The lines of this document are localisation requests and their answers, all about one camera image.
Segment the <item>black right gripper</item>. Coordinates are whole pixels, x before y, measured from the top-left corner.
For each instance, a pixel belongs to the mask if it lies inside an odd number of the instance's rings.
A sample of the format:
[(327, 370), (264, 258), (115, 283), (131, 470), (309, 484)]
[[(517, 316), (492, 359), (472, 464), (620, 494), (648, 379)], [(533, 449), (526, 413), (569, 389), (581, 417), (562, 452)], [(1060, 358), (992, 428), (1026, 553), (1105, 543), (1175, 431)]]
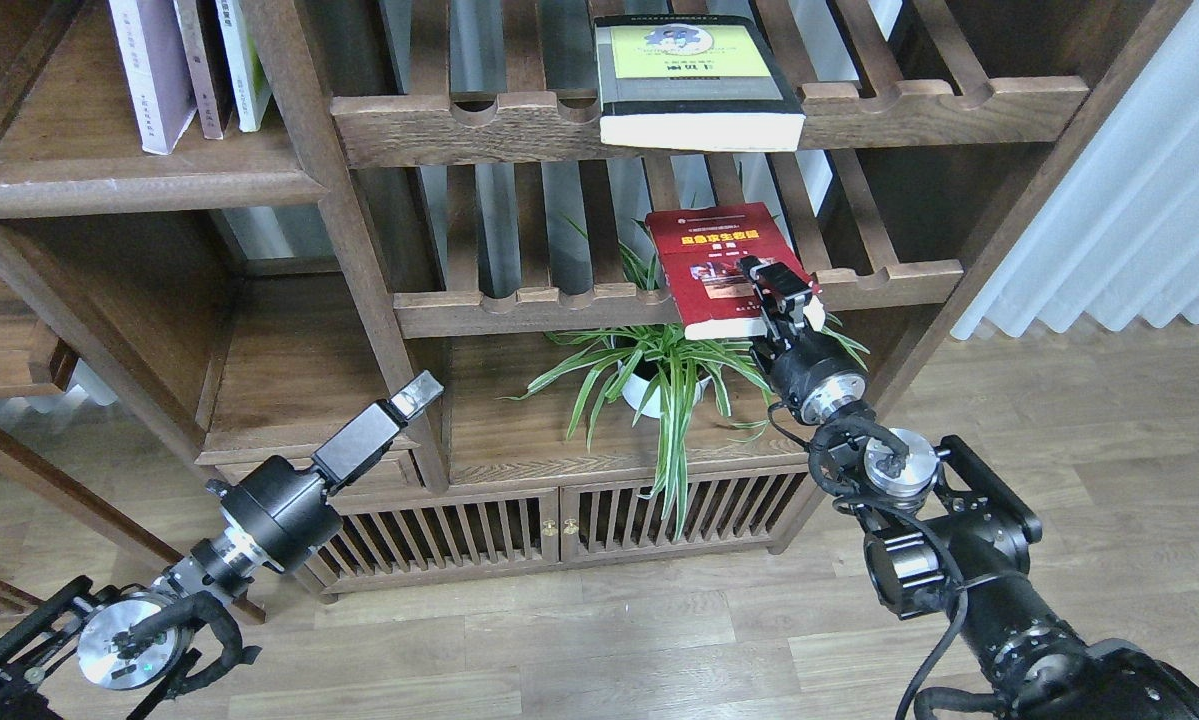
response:
[(864, 400), (867, 373), (823, 331), (823, 301), (809, 282), (776, 260), (747, 255), (739, 270), (751, 296), (741, 302), (745, 334), (765, 382), (805, 425), (823, 424)]

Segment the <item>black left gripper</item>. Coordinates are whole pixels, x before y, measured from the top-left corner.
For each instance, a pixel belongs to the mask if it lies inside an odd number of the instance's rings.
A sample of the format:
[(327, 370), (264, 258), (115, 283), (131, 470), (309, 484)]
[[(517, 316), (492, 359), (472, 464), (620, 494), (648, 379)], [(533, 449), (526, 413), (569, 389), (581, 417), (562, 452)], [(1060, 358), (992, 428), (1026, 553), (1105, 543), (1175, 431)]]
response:
[(338, 530), (341, 515), (329, 497), (351, 486), (381, 460), (404, 429), (439, 397), (444, 386), (420, 373), (394, 397), (367, 406), (312, 454), (311, 468), (294, 468), (284, 456), (269, 456), (241, 482), (209, 480), (227, 520), (223, 537), (212, 541), (228, 562), (247, 557), (291, 575)]

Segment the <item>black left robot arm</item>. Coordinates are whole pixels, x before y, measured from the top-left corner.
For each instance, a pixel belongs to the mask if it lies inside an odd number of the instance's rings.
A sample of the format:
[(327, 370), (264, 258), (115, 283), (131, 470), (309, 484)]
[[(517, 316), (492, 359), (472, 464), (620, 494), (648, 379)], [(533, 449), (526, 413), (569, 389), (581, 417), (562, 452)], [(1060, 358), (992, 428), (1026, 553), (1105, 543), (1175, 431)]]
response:
[(224, 532), (198, 541), (152, 583), (100, 592), (90, 577), (65, 585), (0, 639), (0, 719), (50, 719), (40, 685), (70, 655), (107, 691), (147, 688), (134, 719), (251, 665), (259, 647), (245, 645), (231, 603), (257, 569), (289, 574), (311, 559), (342, 527), (331, 496), (374, 468), (440, 395), (442, 385), (421, 373), (335, 432), (307, 468), (267, 456), (233, 486), (210, 482)]

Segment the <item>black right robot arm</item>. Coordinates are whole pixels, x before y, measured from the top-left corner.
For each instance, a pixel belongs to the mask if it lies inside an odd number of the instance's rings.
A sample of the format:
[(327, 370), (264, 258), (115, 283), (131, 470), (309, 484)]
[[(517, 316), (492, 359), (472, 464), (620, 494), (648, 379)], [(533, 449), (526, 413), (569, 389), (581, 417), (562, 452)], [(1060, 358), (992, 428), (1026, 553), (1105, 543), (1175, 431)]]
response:
[(875, 419), (864, 370), (817, 329), (811, 282), (740, 260), (763, 304), (753, 357), (779, 405), (814, 434), (811, 479), (858, 519), (879, 603), (900, 619), (947, 615), (897, 716), (1199, 719), (1199, 686), (1123, 639), (1087, 645), (1028, 577), (1037, 515), (963, 438), (932, 444)]

